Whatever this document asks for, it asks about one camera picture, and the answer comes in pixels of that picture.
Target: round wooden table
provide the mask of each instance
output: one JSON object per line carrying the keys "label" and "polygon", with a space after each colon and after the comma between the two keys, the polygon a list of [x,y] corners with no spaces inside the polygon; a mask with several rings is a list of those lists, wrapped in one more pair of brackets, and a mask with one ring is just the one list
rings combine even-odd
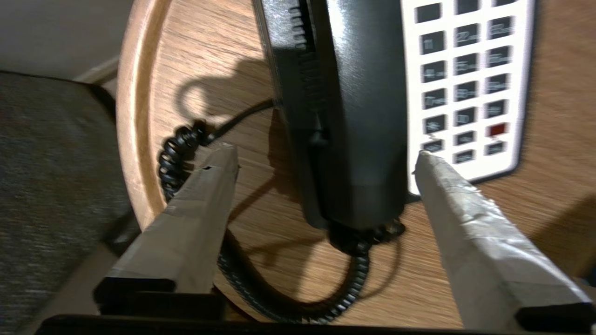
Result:
{"label": "round wooden table", "polygon": [[[592,265],[596,247],[596,6],[542,1],[524,162],[482,191],[570,275]],[[120,154],[142,228],[164,208],[157,155],[180,125],[217,125],[272,95],[250,0],[137,0],[122,49]],[[347,259],[303,219],[279,118],[251,117],[225,141],[239,147],[230,229],[265,278],[302,300],[330,294]],[[420,203],[408,231],[372,251],[359,302],[338,324],[461,327],[433,232]],[[262,320],[223,276],[216,286]]]}

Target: gray upholstery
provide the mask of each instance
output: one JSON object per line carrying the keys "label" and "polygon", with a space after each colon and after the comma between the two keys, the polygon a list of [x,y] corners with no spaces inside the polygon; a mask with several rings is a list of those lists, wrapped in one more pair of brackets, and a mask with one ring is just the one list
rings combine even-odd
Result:
{"label": "gray upholstery", "polygon": [[0,73],[0,334],[129,210],[113,116],[89,86]]}

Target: telephone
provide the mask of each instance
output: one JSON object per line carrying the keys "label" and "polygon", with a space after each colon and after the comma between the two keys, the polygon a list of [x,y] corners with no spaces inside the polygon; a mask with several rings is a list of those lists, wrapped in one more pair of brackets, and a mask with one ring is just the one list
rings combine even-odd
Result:
{"label": "telephone", "polygon": [[518,166],[535,0],[254,5],[312,226],[397,218],[420,150],[473,183]]}

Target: red button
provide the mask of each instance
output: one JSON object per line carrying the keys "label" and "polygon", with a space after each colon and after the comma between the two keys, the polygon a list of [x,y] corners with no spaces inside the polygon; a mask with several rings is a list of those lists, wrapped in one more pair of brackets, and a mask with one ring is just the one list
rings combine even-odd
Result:
{"label": "red button", "polygon": [[489,136],[497,136],[507,132],[507,124],[501,123],[500,125],[494,125],[488,129]]}

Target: number key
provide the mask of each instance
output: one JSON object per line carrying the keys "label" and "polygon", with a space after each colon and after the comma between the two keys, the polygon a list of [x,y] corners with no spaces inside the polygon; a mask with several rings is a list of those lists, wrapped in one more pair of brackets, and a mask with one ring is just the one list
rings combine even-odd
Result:
{"label": "number key", "polygon": [[501,92],[509,88],[509,74],[503,73],[486,78],[486,93]]}
{"label": "number key", "polygon": [[463,75],[478,69],[478,54],[459,56],[455,59],[455,75]]}
{"label": "number key", "polygon": [[445,89],[435,89],[434,91],[425,92],[423,95],[423,106],[424,109],[435,108],[438,106],[443,106],[447,103],[447,99],[445,98]]}
{"label": "number key", "polygon": [[505,100],[493,101],[486,104],[486,118],[505,114]]}
{"label": "number key", "polygon": [[511,62],[511,47],[501,46],[500,48],[490,49],[488,51],[488,67],[505,65]]}
{"label": "number key", "polygon": [[511,16],[491,20],[488,24],[488,39],[501,38],[513,32],[513,18]]}
{"label": "number key", "polygon": [[455,87],[455,101],[463,101],[476,97],[476,82],[467,82]]}
{"label": "number key", "polygon": [[445,32],[434,32],[420,36],[422,55],[445,50]]}
{"label": "number key", "polygon": [[438,139],[436,141],[424,143],[422,145],[422,150],[430,151],[432,153],[435,153],[437,151],[441,151],[441,150],[443,150],[443,140],[442,139]]}
{"label": "number key", "polygon": [[463,126],[476,122],[476,108],[466,108],[455,112],[455,126]]}
{"label": "number key", "polygon": [[442,130],[445,130],[445,114],[424,119],[425,134],[432,134]]}
{"label": "number key", "polygon": [[422,23],[441,18],[441,4],[431,4],[416,8],[416,23]]}
{"label": "number key", "polygon": [[454,163],[460,164],[474,160],[474,150],[462,151],[454,155]]}
{"label": "number key", "polygon": [[464,46],[478,43],[478,24],[469,24],[455,29],[455,46]]}
{"label": "number key", "polygon": [[445,61],[436,61],[422,65],[422,82],[429,83],[435,80],[445,79]]}

